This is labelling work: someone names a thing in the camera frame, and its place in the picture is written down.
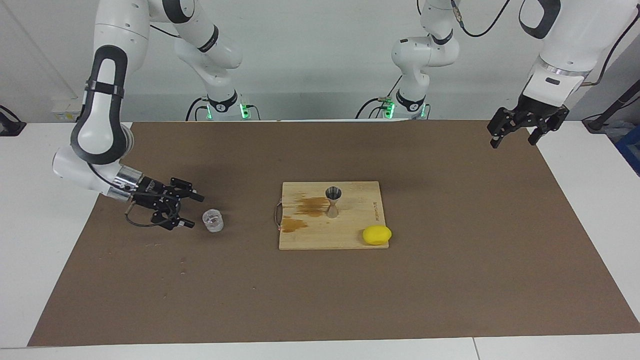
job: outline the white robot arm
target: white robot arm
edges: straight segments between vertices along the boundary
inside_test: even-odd
[[[429,86],[425,69],[457,59],[460,46],[453,27],[456,21],[463,25],[459,4],[426,0],[420,22],[429,35],[396,42],[392,59],[403,74],[395,99],[397,117],[419,117]],[[542,39],[544,46],[517,106],[498,109],[487,127],[492,146],[498,147],[507,134],[521,127],[536,126],[529,137],[532,145],[558,130],[569,113],[564,102],[620,35],[637,6],[637,0],[523,0],[520,24],[527,34]],[[537,19],[530,19],[536,14]]]
[[[569,113],[564,102],[619,37],[636,7],[637,0],[524,0],[520,24],[544,46],[516,107],[498,109],[489,123],[491,145],[497,148],[507,134],[521,127],[536,127],[529,137],[531,145],[557,131]],[[528,13],[541,17],[527,20]]]
[[[456,19],[451,0],[427,0],[422,9],[420,23],[426,37],[398,40],[391,59],[402,71],[396,98],[396,117],[418,117],[424,108],[429,88],[428,67],[453,64],[460,53],[460,45],[453,36]]]
[[[197,0],[100,0],[84,110],[71,134],[71,145],[56,153],[53,170],[83,188],[155,210],[149,225],[169,230],[193,227],[193,222],[178,215],[181,198],[204,200],[190,183],[173,178],[165,186],[119,164],[134,141],[131,131],[120,123],[125,79],[144,62],[151,21],[173,23],[181,37],[176,52],[204,81],[209,102],[218,113],[240,118],[240,107],[234,110],[239,96],[227,69],[237,68],[242,54],[209,21]]]

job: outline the black cable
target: black cable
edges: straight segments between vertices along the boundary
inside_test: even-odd
[[[427,112],[427,118],[425,120],[429,120],[429,115],[431,115],[431,104],[427,104],[425,106],[429,106],[429,112]]]
[[[154,28],[154,29],[156,29],[156,30],[160,31],[161,33],[164,33],[164,34],[169,35],[170,37],[173,37],[173,38],[182,38],[180,35],[174,35],[174,34],[172,34],[172,33],[168,32],[168,31],[165,31],[165,30],[162,30],[161,28],[158,28],[157,26],[153,26],[153,25],[151,25],[151,24],[149,24],[149,26],[151,26],[152,28]]]
[[[100,175],[100,173],[97,172],[97,170],[93,167],[93,165],[91,163],[87,163],[87,165],[89,165],[89,168],[91,169],[91,171],[102,181],[104,181],[105,183],[107,183],[108,185],[110,185],[113,188],[116,189],[120,189],[126,193],[128,193],[129,195],[143,195],[143,196],[149,196],[149,197],[157,197],[159,199],[171,199],[174,200],[176,202],[176,206],[175,206],[175,210],[172,209],[169,204],[165,204],[167,205],[167,208],[169,209],[169,214],[167,214],[167,218],[158,222],[158,223],[154,223],[154,224],[138,224],[137,222],[133,222],[131,219],[129,219],[129,214],[125,213],[124,217],[127,220],[128,223],[130,223],[131,225],[137,226],[137,227],[155,227],[155,226],[160,226],[160,225],[164,225],[168,222],[172,222],[174,221],[177,217],[178,214],[180,213],[180,209],[182,207],[182,204],[180,203],[180,199],[178,199],[177,197],[171,196],[171,195],[163,195],[163,194],[158,194],[158,193],[150,193],[150,192],[135,192],[135,191],[131,191],[131,188],[128,186],[125,186],[124,188],[120,187],[117,184],[112,183],[111,181],[105,179],[102,175]]]
[[[491,25],[489,25],[489,27],[484,30],[482,33],[480,34],[471,34],[470,32],[467,31],[467,29],[465,29],[465,23],[462,21],[462,14],[460,13],[460,9],[458,8],[458,5],[456,5],[456,1],[455,0],[451,0],[451,4],[454,7],[454,13],[456,13],[456,9],[459,17],[456,16],[456,20],[458,20],[458,24],[460,24],[460,28],[462,29],[462,31],[465,32],[465,34],[467,34],[468,36],[472,37],[472,38],[479,38],[479,37],[483,37],[485,36],[489,31],[491,31],[491,29],[493,29],[494,25],[496,25],[496,23],[498,22],[498,20],[500,19],[500,17],[502,16],[502,13],[504,13],[504,10],[507,8],[507,5],[509,4],[511,0],[507,0],[504,2],[504,5],[502,5],[502,9],[500,9],[500,12],[498,13],[498,15],[495,17],[495,19],[493,20],[493,22],[491,23]]]
[[[364,105],[362,105],[362,107],[360,108],[360,110],[358,110],[358,113],[356,114],[356,117],[355,117],[355,118],[357,119],[358,117],[360,117],[360,114],[362,113],[362,110],[364,110],[364,108],[366,108],[366,107],[367,107],[367,105],[369,105],[369,104],[370,104],[370,103],[372,103],[372,102],[376,102],[376,101],[380,101],[380,100],[378,100],[378,98],[377,98],[377,97],[374,97],[373,99],[371,99],[371,100],[369,100],[369,101],[365,102],[365,103],[364,103]]]
[[[206,107],[206,106],[204,106],[204,105],[203,105],[203,106],[199,106],[199,107],[196,109],[196,112],[195,112],[195,114],[194,114],[194,117],[196,118],[196,121],[198,121],[198,110],[207,110],[207,112],[208,112],[208,111],[209,111],[209,108],[208,108],[208,107]]]
[[[13,111],[7,109],[6,107],[0,105],[0,109],[4,110],[7,114],[13,116],[15,120],[18,120],[18,122],[23,122],[22,120],[20,120],[20,118],[18,118],[18,115],[14,114]]]
[[[377,108],[373,108],[373,110],[371,110],[370,114],[369,114],[369,119],[371,119],[371,117],[373,116],[373,112],[374,111],[378,111],[378,113],[380,113],[380,110],[384,110],[385,107],[384,106],[378,106]]]
[[[189,107],[189,111],[187,111],[187,117],[186,117],[186,118],[184,118],[184,121],[185,121],[185,122],[189,121],[189,117],[191,116],[191,112],[193,111],[193,108],[194,108],[194,107],[196,106],[196,104],[197,104],[198,102],[200,102],[200,101],[204,101],[204,100],[202,100],[202,98],[201,98],[201,97],[199,97],[199,98],[195,99],[195,100],[191,103],[191,106]]]
[[[258,120],[262,120],[262,118],[260,117],[260,110],[258,110],[258,107],[256,105],[247,105],[247,108],[254,108],[255,112],[258,113]]]
[[[602,69],[600,70],[600,75],[598,76],[598,79],[594,83],[592,83],[592,82],[582,83],[582,85],[580,85],[580,87],[582,87],[582,86],[596,86],[597,84],[599,84],[602,81],[602,77],[604,76],[604,72],[607,69],[607,65],[609,64],[609,60],[611,60],[611,56],[613,55],[613,52],[616,50],[616,48],[618,47],[618,45],[620,44],[622,39],[627,35],[629,30],[631,30],[631,28],[634,27],[634,25],[638,21],[638,18],[640,18],[640,4],[638,4],[638,6],[636,8],[638,10],[636,18],[631,22],[631,24],[629,24],[629,26],[627,26],[627,28],[624,30],[622,35],[620,35],[620,37],[617,39],[616,43],[613,44],[613,47],[611,48],[611,50],[609,51],[609,54],[607,55],[607,59],[604,61],[604,64],[602,64]]]
[[[618,110],[622,110],[622,109],[626,108],[627,106],[631,106],[631,104],[633,104],[634,102],[636,102],[636,101],[638,101],[638,100],[640,100],[640,96],[636,97],[633,101],[630,101],[630,102],[626,103],[624,106],[621,106],[621,107],[620,107],[620,109],[618,109]],[[589,119],[591,119],[592,117],[597,117],[597,116],[600,116],[600,115],[602,115],[602,114],[604,114],[604,113],[599,113],[599,114],[595,114],[595,115],[587,116],[586,118],[584,118],[584,119],[582,119],[582,120],[580,120],[580,121],[589,120]]]
[[[396,89],[396,86],[398,86],[398,83],[400,82],[400,79],[402,79],[402,75],[400,75],[400,77],[398,78],[398,80],[396,80],[396,83],[394,84],[394,87],[391,88],[391,90],[389,90],[389,94],[387,94],[387,97],[391,96],[391,93],[394,92],[394,90]],[[378,110],[378,113],[376,114],[376,119],[380,116],[380,111]]]

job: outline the white table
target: white table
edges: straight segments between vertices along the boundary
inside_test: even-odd
[[[68,143],[72,127],[30,124],[16,138],[0,138],[0,360],[640,359],[640,334],[22,348],[97,198],[51,172],[52,156]],[[640,178],[606,136],[591,135],[580,123],[565,123],[539,148],[640,318]]]

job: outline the yellow lemon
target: yellow lemon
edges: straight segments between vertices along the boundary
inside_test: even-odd
[[[373,225],[364,229],[362,238],[369,245],[384,245],[391,239],[391,230],[384,225]]]

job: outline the wooden cutting board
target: wooden cutting board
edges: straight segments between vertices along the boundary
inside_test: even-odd
[[[336,218],[326,214],[331,186],[342,190]],[[362,231],[372,225],[385,225],[377,181],[282,184],[280,250],[388,249],[364,242]]]

